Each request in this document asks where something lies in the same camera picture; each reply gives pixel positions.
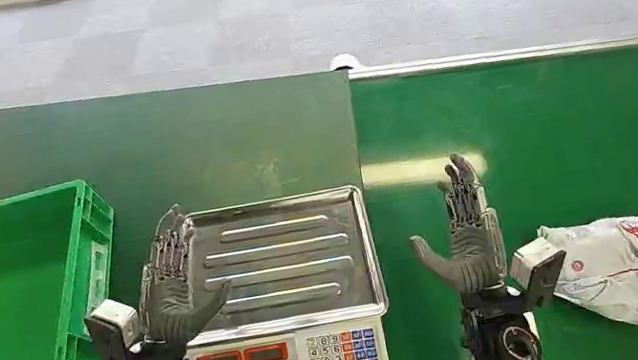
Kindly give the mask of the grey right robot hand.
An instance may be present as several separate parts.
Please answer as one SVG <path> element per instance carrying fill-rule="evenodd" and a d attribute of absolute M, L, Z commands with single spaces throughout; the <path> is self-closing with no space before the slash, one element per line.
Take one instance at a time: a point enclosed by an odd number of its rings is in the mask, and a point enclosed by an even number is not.
<path fill-rule="evenodd" d="M 409 247 L 441 282 L 457 293 L 475 294 L 502 284 L 506 274 L 499 218 L 468 159 L 452 154 L 444 167 L 448 180 L 437 186 L 447 210 L 451 253 L 443 257 L 417 235 Z"/>

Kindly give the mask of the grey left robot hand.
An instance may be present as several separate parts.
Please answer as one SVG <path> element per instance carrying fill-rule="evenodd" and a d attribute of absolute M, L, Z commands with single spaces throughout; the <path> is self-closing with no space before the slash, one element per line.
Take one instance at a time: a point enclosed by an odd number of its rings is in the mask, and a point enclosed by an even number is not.
<path fill-rule="evenodd" d="M 176 203 L 159 219 L 140 281 L 138 313 L 146 341 L 185 347 L 227 302 L 228 281 L 211 289 L 205 281 L 193 282 L 194 234 L 191 218 Z"/>

